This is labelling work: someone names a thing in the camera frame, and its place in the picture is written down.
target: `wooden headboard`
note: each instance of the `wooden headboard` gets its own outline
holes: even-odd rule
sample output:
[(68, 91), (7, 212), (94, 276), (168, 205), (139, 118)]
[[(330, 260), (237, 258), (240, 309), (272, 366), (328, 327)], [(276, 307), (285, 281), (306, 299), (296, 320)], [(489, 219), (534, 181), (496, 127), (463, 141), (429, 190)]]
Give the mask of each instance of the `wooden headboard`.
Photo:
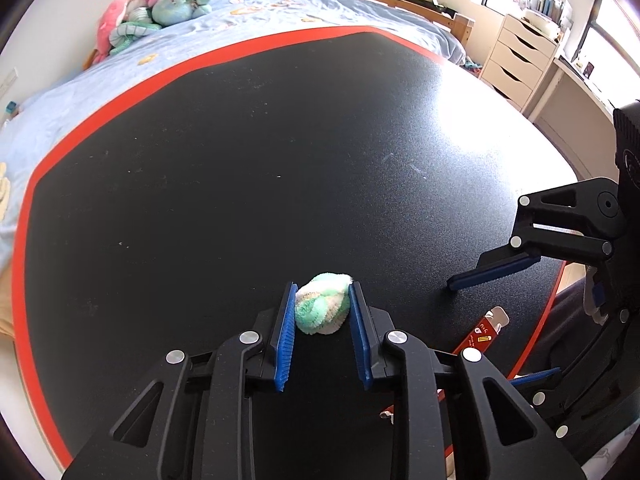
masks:
[(397, 7), (399, 9), (408, 10), (414, 14), (418, 14), (431, 22), (439, 23), (444, 25), (445, 27), (451, 30), (452, 35), (462, 43), (462, 46), (466, 47), (466, 42), (469, 39), (469, 35), (471, 34), (471, 29), (474, 26), (476, 20), (473, 18), (469, 18), (467, 16), (463, 16), (462, 14), (457, 14), (450, 18), (449, 16), (445, 16), (444, 14), (440, 14), (435, 10), (427, 9), (426, 7), (421, 7), (420, 5), (412, 4), (411, 2), (406, 2), (404, 0), (375, 0), (380, 2), (381, 4), (385, 4), (389, 7)]

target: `wall switch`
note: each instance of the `wall switch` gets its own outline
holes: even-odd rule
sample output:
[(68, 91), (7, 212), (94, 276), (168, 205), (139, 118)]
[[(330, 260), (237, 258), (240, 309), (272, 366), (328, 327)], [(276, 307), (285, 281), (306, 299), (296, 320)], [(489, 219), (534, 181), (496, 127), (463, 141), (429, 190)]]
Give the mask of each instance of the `wall switch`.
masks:
[(11, 72), (9, 72), (8, 75), (4, 78), (4, 81), (2, 81), (2, 84), (0, 85), (0, 99), (2, 99), (2, 97), (4, 97), (4, 94), (9, 91), (9, 88), (11, 88), (11, 86), (15, 83), (16, 79), (18, 79), (18, 71), (14, 67)]

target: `drawer handle cutout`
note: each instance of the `drawer handle cutout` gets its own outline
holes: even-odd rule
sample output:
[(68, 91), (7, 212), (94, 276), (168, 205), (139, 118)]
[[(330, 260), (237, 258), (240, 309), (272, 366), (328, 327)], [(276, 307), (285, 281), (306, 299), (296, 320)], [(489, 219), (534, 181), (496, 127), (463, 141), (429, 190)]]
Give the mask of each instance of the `drawer handle cutout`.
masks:
[(525, 28), (528, 28), (528, 29), (529, 29), (531, 32), (533, 32), (536, 36), (540, 36), (540, 38), (542, 38), (542, 34), (540, 34), (537, 30), (535, 30), (533, 27), (531, 27), (531, 25), (527, 25), (527, 24), (526, 24), (526, 23), (524, 23), (524, 22), (520, 22), (520, 23), (522, 23), (522, 24), (525, 26)]
[(502, 97), (504, 97), (505, 99), (511, 99), (507, 94), (505, 94), (504, 92), (502, 92), (502, 91), (498, 90), (495, 86), (494, 86), (494, 90), (495, 90), (496, 92), (498, 92), (498, 94), (500, 94), (500, 95), (501, 95)]
[(532, 44), (527, 43), (527, 42), (526, 42), (526, 41), (524, 41), (522, 38), (519, 38), (518, 36), (516, 36), (516, 39), (517, 39), (520, 43), (522, 43), (524, 46), (528, 46), (529, 48), (532, 48), (533, 50), (536, 50), (536, 48), (535, 48)]
[(524, 57), (522, 57), (520, 54), (518, 54), (515, 50), (513, 50), (512, 48), (509, 48), (509, 50), (511, 50), (511, 53), (517, 57), (520, 58), (521, 60), (523, 60), (525, 63), (531, 63), (528, 59), (525, 59)]
[(522, 83), (522, 81), (520, 81), (516, 76), (514, 76), (514, 75), (513, 75), (511, 72), (509, 72), (507, 69), (502, 68), (502, 67), (500, 67), (500, 68), (501, 68), (501, 69), (502, 69), (502, 71), (503, 71), (506, 75), (508, 75), (511, 79), (516, 80), (518, 83)]

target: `black tabletop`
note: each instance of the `black tabletop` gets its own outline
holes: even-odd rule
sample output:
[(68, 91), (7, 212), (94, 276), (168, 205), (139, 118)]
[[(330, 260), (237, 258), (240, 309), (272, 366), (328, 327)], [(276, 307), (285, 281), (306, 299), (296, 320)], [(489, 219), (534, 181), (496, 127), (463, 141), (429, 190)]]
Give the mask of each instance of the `black tabletop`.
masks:
[[(178, 66), (132, 107), (140, 88), (107, 106), (77, 145), (72, 133), (32, 180), (18, 353), (70, 456), (167, 351), (215, 348), (277, 306), (287, 280), (320, 272), (350, 274), (398, 328), (446, 351), (499, 304), (511, 323), (487, 355), (505, 374), (516, 364), (560, 263), (457, 294), (446, 279), (505, 243), (519, 195), (572, 170), (460, 68), (383, 34), (336, 35)], [(389, 402), (358, 382), (348, 327), (298, 332), (284, 394), (255, 401), (258, 478), (388, 478)]]

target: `blue bed sheet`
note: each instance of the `blue bed sheet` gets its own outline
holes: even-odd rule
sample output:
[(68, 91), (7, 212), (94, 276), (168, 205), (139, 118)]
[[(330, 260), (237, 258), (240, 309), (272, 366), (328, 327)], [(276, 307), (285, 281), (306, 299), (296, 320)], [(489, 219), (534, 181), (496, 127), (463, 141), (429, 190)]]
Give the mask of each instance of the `blue bed sheet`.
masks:
[[(0, 222), (0, 270), (9, 262), (22, 198), (36, 165), (89, 115), (141, 81), (191, 57), (239, 41), (302, 28), (368, 25), (460, 64), (465, 51), (428, 20), (363, 0), (217, 0), (213, 12), (160, 30), (70, 81), (25, 101), (0, 133), (0, 161), (11, 181)], [(140, 64), (141, 60), (150, 59)]]

